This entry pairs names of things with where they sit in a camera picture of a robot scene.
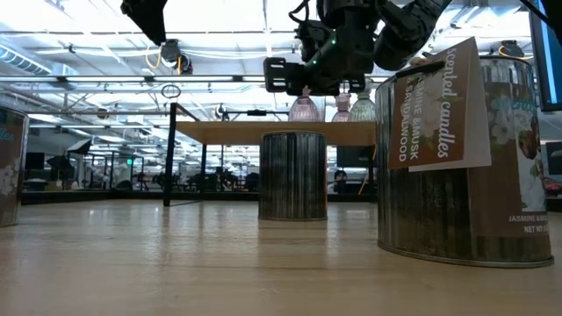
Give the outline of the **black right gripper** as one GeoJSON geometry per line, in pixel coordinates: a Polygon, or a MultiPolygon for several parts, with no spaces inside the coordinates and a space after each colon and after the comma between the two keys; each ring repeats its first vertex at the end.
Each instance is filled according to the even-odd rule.
{"type": "Polygon", "coordinates": [[[337,96],[346,82],[351,92],[363,91],[374,67],[374,33],[385,0],[315,0],[317,19],[311,18],[310,1],[288,12],[298,24],[302,62],[265,58],[265,89],[290,96],[337,96]]]}

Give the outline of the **pink glass candlestick holder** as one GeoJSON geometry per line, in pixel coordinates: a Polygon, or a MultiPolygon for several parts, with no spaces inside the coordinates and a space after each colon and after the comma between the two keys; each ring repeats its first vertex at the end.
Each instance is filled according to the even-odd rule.
{"type": "Polygon", "coordinates": [[[310,98],[311,90],[305,86],[295,99],[289,111],[288,120],[291,122],[320,122],[321,112],[310,98]]]}
{"type": "Polygon", "coordinates": [[[335,97],[336,113],[332,122],[347,122],[350,115],[350,94],[340,93],[335,97]]]}

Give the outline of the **green glass candlestick holder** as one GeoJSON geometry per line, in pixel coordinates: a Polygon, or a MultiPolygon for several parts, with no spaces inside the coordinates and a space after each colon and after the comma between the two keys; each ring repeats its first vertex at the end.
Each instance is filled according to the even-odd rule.
{"type": "Polygon", "coordinates": [[[374,121],[376,119],[375,103],[369,92],[359,93],[351,106],[348,121],[374,121]]]}

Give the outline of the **black tag clip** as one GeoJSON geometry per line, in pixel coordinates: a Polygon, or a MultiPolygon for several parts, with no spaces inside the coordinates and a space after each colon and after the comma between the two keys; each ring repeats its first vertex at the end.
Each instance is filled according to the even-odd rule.
{"type": "Polygon", "coordinates": [[[405,68],[399,72],[397,72],[394,76],[397,79],[403,78],[403,77],[407,77],[410,75],[415,75],[415,74],[428,74],[428,73],[434,73],[440,69],[442,69],[445,65],[444,61],[427,61],[427,62],[423,62],[422,64],[413,66],[413,67],[409,67],[409,68],[405,68]]]}

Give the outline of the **metal scented candle tin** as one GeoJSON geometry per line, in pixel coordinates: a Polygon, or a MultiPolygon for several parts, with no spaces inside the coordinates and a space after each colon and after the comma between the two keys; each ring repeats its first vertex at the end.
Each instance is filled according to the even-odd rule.
{"type": "Polygon", "coordinates": [[[18,222],[28,128],[26,114],[0,106],[0,227],[18,222]]]}
{"type": "Polygon", "coordinates": [[[375,92],[378,111],[378,245],[461,265],[553,264],[532,66],[483,56],[492,163],[474,169],[388,168],[395,78],[375,92]]]}
{"type": "Polygon", "coordinates": [[[280,131],[260,139],[258,218],[328,218],[327,142],[321,133],[280,131]]]}

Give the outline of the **wooden riser shelf black legs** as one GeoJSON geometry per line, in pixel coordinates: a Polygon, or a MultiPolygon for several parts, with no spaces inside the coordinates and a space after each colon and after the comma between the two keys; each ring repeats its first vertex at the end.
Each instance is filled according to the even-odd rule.
{"type": "Polygon", "coordinates": [[[206,150],[209,145],[257,146],[265,133],[312,132],[325,136],[330,146],[367,147],[376,145],[376,126],[369,121],[358,122],[272,122],[272,121],[178,121],[177,116],[191,113],[178,103],[169,106],[169,133],[164,170],[163,205],[168,207],[173,199],[184,201],[256,201],[258,195],[250,192],[214,193],[201,190],[198,193],[174,193],[172,191],[173,158],[175,155],[176,132],[180,132],[203,145],[200,162],[201,185],[205,183],[206,150]]]}

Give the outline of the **person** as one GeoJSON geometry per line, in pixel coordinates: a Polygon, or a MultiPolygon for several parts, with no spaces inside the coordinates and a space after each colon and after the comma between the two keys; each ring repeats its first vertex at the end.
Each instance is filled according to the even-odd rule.
{"type": "Polygon", "coordinates": [[[348,175],[343,169],[338,169],[334,175],[333,191],[335,194],[348,194],[348,175]]]}

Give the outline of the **black photo softbox light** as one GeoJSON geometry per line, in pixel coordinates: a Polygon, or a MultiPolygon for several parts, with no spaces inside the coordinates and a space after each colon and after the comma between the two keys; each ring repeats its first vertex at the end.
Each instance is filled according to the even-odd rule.
{"type": "Polygon", "coordinates": [[[92,139],[79,140],[66,149],[67,154],[86,155],[90,151],[92,139]]]}

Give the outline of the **dark desk monitor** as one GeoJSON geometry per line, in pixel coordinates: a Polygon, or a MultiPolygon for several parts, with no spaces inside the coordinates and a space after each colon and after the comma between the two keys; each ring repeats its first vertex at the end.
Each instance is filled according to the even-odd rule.
{"type": "Polygon", "coordinates": [[[45,154],[29,152],[25,155],[25,170],[41,170],[45,165],[45,154]]]}

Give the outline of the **blue-screen computer monitor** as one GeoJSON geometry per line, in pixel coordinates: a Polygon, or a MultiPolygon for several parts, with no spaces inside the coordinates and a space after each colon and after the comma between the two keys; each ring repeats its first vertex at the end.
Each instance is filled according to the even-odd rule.
{"type": "Polygon", "coordinates": [[[534,62],[542,111],[562,111],[562,46],[554,31],[530,14],[534,62]]]}

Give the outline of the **dark wall screen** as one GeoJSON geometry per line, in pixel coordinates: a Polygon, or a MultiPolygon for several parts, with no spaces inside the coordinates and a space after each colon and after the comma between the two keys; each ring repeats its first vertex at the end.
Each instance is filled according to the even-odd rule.
{"type": "Polygon", "coordinates": [[[373,147],[338,146],[336,164],[340,168],[367,168],[372,160],[373,147]]]}

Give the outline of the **black aluminium rig frame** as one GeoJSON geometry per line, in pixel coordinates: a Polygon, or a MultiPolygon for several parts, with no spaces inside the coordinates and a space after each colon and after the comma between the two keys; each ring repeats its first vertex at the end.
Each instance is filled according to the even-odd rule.
{"type": "MultiPolygon", "coordinates": [[[[252,192],[172,192],[171,200],[210,201],[257,201],[258,193],[252,192]]],[[[71,202],[101,201],[107,199],[163,200],[162,192],[133,190],[76,190],[76,191],[24,191],[21,205],[59,204],[71,202]]],[[[376,202],[377,195],[328,194],[328,202],[367,203],[376,202]]]]}

